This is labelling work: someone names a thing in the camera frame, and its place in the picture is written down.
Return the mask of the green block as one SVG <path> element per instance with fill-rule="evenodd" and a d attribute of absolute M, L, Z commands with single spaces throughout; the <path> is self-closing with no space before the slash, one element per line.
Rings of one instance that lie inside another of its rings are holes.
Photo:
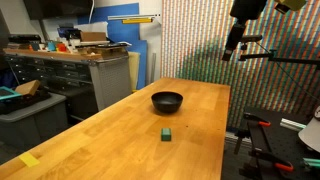
<path fill-rule="evenodd" d="M 171 129 L 170 128 L 162 128 L 161 129 L 161 140 L 162 141 L 170 141 L 172 138 Z"/>

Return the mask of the black bowl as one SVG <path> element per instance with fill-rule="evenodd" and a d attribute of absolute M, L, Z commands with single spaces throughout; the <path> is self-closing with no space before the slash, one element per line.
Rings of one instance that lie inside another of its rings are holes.
<path fill-rule="evenodd" d="M 154 108 L 161 113 L 175 113 L 183 102 L 183 96 L 176 92 L 162 91 L 151 96 Z"/>

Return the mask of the wooden block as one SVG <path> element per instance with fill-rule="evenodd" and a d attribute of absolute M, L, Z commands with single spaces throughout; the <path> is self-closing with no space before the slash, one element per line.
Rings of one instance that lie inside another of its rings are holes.
<path fill-rule="evenodd" d="M 21 95 L 34 95 L 40 86 L 38 80 L 33 80 L 16 87 L 15 91 Z"/>

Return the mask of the blue foam board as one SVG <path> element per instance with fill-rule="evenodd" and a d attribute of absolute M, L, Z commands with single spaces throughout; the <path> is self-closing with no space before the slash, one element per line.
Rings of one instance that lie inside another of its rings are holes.
<path fill-rule="evenodd" d="M 139 24 L 123 24 L 120 20 L 110 21 L 109 16 L 118 15 L 136 15 L 139 13 L 139 4 L 131 3 L 124 5 L 98 7 L 94 9 L 91 21 L 103 22 L 106 21 L 108 38 L 114 42 L 125 41 L 131 44 L 127 48 L 130 52 L 140 54 L 137 89 L 142 89 L 146 85 L 146 70 L 147 70 L 147 48 L 146 40 L 140 39 Z"/>

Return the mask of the grey drawer cabinet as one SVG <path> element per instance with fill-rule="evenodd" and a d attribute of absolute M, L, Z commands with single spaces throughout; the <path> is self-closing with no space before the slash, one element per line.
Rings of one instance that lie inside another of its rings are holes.
<path fill-rule="evenodd" d="M 67 114 L 84 120 L 131 94 L 129 57 L 123 48 L 88 54 L 7 49 L 19 83 L 38 80 L 48 91 L 66 97 Z"/>

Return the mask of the yellow level tool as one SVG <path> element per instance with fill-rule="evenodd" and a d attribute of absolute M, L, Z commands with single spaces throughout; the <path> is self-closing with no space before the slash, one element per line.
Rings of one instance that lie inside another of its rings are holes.
<path fill-rule="evenodd" d="M 123 24 L 140 24 L 140 23 L 152 23 L 152 18 L 136 18 L 136 19 L 124 19 Z"/>

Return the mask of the cardboard box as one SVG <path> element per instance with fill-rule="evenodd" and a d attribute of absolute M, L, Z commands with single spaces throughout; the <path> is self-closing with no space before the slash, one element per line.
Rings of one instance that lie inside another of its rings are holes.
<path fill-rule="evenodd" d="M 104 32 L 81 32 L 80 35 L 83 42 L 106 40 L 106 34 Z"/>

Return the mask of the black orange clamp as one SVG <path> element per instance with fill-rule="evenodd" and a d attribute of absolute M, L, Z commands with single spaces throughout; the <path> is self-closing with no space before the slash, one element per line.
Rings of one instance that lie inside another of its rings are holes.
<path fill-rule="evenodd" d="M 274 168 L 277 170 L 281 170 L 284 172 L 292 172 L 294 170 L 294 166 L 290 162 L 285 161 L 280 157 L 274 155 L 271 152 L 270 147 L 267 143 L 266 137 L 262 131 L 263 130 L 262 127 L 263 126 L 269 127 L 271 125 L 271 122 L 267 120 L 263 120 L 262 118 L 249 112 L 245 112 L 243 114 L 243 118 L 248 121 L 256 122 L 256 126 L 260 132 L 260 135 L 258 133 L 258 135 L 255 136 L 258 140 L 256 144 L 254 144 L 252 140 L 253 136 L 250 130 L 244 130 L 244 129 L 238 130 L 235 133 L 235 136 L 238 137 L 238 139 L 236 142 L 236 147 L 234 149 L 234 154 L 238 154 L 243 138 L 251 138 L 253 146 L 252 146 L 252 150 L 249 151 L 249 156 L 253 157 L 256 160 L 260 159 L 260 160 L 271 162 Z M 260 176 L 258 171 L 259 170 L 257 167 L 254 167 L 252 164 L 249 163 L 249 164 L 244 164 L 243 168 L 239 169 L 239 174 L 247 178 L 255 179 L 255 178 L 258 178 L 258 176 Z"/>

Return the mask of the grey storage bin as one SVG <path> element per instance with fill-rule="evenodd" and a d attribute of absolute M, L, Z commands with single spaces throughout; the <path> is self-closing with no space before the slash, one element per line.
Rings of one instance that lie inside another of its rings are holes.
<path fill-rule="evenodd" d="M 50 98 L 0 116 L 0 141 L 28 150 L 68 128 L 66 97 L 50 93 Z"/>

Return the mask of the yellow sticky note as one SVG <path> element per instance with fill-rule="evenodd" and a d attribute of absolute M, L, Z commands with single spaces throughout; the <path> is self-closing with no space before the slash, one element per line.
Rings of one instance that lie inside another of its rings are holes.
<path fill-rule="evenodd" d="M 19 155 L 18 158 L 28 167 L 33 167 L 40 163 L 40 161 L 29 152 Z"/>

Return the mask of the teal tray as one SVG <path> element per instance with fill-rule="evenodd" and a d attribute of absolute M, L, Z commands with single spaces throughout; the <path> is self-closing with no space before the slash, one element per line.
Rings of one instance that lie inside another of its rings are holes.
<path fill-rule="evenodd" d="M 7 88 L 5 86 L 0 87 L 0 100 L 7 100 L 11 98 L 20 97 L 20 96 L 21 96 L 20 93 L 10 88 Z"/>

